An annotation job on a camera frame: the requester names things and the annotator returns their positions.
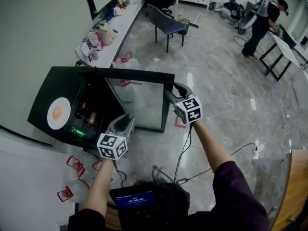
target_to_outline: green can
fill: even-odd
[[[86,134],[82,130],[76,128],[75,126],[71,126],[69,132],[79,138],[83,138],[86,136]]]

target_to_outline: white plate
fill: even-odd
[[[57,106],[62,108],[62,112],[59,118],[55,119],[52,113]],[[51,127],[53,130],[58,130],[62,128],[67,123],[70,113],[71,113],[71,104],[69,103],[69,100],[67,100],[66,98],[56,99],[50,105],[47,113],[47,122],[49,127]]]

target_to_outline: black pants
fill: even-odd
[[[256,22],[252,25],[252,37],[244,44],[242,53],[245,56],[252,56],[256,52],[259,42],[265,35],[266,31],[262,28],[260,22],[256,20]]]

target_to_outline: egg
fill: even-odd
[[[52,111],[53,118],[58,119],[62,115],[62,111],[63,111],[62,107],[60,106],[55,107]]]

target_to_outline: white countertop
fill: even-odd
[[[272,35],[274,40],[276,41],[277,45],[279,46],[279,49],[281,50],[282,54],[292,63],[294,63],[296,66],[298,66],[300,68],[300,65],[297,61],[297,59],[295,58],[292,50],[290,49],[289,45],[284,42],[282,39],[280,39],[279,37],[277,37],[276,35]]]
[[[90,65],[102,68],[110,67],[117,50],[129,30],[129,27],[142,8],[143,3],[144,0],[130,0],[130,5],[123,11],[123,15],[115,16],[108,22],[114,30],[118,31],[117,37],[111,45],[104,46],[101,51],[98,51],[98,60],[92,60]]]

